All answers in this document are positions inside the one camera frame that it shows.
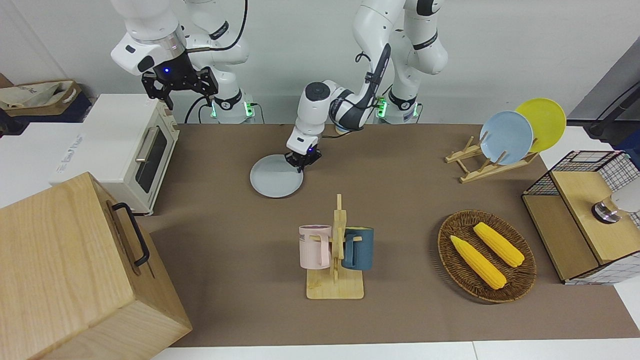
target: wicker basket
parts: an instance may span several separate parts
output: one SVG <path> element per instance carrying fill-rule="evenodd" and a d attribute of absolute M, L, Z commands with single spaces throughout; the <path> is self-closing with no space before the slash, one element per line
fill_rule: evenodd
<path fill-rule="evenodd" d="M 473 227 L 484 222 L 509 240 L 524 255 L 522 265 L 512 268 L 496 255 L 474 232 Z M 507 285 L 493 290 L 462 259 L 451 242 L 455 235 L 473 245 L 484 257 L 489 259 L 507 278 Z M 440 260 L 461 288 L 471 295 L 494 303 L 518 300 L 526 295 L 536 280 L 536 261 L 529 244 L 522 235 L 503 219 L 478 210 L 459 211 L 451 215 L 438 232 L 438 251 Z"/>

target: dark teal mug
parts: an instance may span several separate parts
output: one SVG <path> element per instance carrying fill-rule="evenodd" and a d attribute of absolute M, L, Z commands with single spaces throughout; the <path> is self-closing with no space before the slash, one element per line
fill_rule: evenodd
<path fill-rule="evenodd" d="M 373 228 L 347 226 L 344 231 L 342 267 L 350 270 L 369 270 L 372 266 Z"/>

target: brown mat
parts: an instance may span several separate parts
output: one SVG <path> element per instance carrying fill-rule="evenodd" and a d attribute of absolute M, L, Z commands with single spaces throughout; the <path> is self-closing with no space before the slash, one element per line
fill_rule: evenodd
<path fill-rule="evenodd" d="M 612 286 L 560 284 L 520 200 L 540 159 L 469 184 L 443 157 L 478 126 L 368 126 L 324 139 L 323 157 L 288 199 L 254 192 L 249 170 L 285 153 L 291 125 L 182 126 L 156 204 L 140 218 L 193 322 L 179 347 L 415 341 L 629 338 L 639 331 Z M 465 160 L 469 168 L 480 161 Z M 343 194 L 349 225 L 376 230 L 363 300 L 307 300 L 297 228 L 330 224 Z M 536 256 L 524 298 L 478 304 L 448 279 L 436 237 L 444 219 L 480 209 L 508 221 Z"/>

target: corn cob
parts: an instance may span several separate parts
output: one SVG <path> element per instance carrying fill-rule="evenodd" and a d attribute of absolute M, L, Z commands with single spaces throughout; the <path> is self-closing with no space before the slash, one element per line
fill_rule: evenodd
<path fill-rule="evenodd" d="M 453 242 L 458 254 L 471 266 L 473 271 L 480 275 L 487 285 L 491 286 L 491 289 L 501 289 L 507 283 L 507 278 L 500 270 L 496 269 L 473 245 L 453 235 L 451 235 L 451 242 Z"/>
<path fill-rule="evenodd" d="M 524 255 L 489 225 L 480 222 L 474 226 L 474 231 L 509 266 L 515 268 L 522 265 Z"/>

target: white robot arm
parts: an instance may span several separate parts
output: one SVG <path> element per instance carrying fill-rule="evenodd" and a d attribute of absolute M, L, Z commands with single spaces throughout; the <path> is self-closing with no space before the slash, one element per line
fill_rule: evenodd
<path fill-rule="evenodd" d="M 166 101 L 172 108 L 169 98 L 172 90 L 192 90 L 202 94 L 210 105 L 212 101 L 218 105 L 221 122 L 246 119 L 238 116 L 245 114 L 246 94 L 227 65 L 244 63 L 248 47 L 229 29 L 215 0 L 185 0 L 191 20 L 205 32 L 188 37 L 183 35 L 169 0 L 111 0 L 111 3 L 124 17 L 127 28 L 111 57 L 131 74 L 143 75 L 149 97 Z M 245 0 L 242 28 L 246 4 Z M 160 89 L 156 88 L 156 81 L 162 85 Z"/>
<path fill-rule="evenodd" d="M 369 60 L 362 88 L 354 94 L 330 80 L 307 85 L 298 105 L 296 126 L 287 141 L 292 151 L 285 156 L 289 164 L 301 172 L 322 156 L 317 143 L 327 114 L 341 133 L 362 129 L 374 111 L 376 92 L 390 57 L 396 78 L 382 101 L 388 105 L 384 119 L 403 123 L 413 115 L 420 73 L 438 74 L 447 64 L 447 51 L 440 43 L 436 25 L 442 1 L 362 1 L 353 23 L 353 35 L 362 49 L 356 60 Z M 406 31 L 392 31 L 403 9 Z"/>
<path fill-rule="evenodd" d="M 292 150 L 286 155 L 289 164 L 298 172 L 313 164 L 322 155 L 317 143 L 329 119 L 339 131 L 358 131 L 373 111 L 376 92 L 391 57 L 389 36 L 393 24 L 402 11 L 405 0 L 364 0 L 353 23 L 353 36 L 362 49 L 357 59 L 369 60 L 360 92 L 336 84 L 331 80 L 307 85 L 298 104 L 296 126 L 287 141 Z"/>
<path fill-rule="evenodd" d="M 447 65 L 449 55 L 438 37 L 438 11 L 444 0 L 407 0 L 404 31 L 391 35 L 395 78 L 376 113 L 389 124 L 404 124 L 416 114 L 421 73 L 436 75 Z"/>

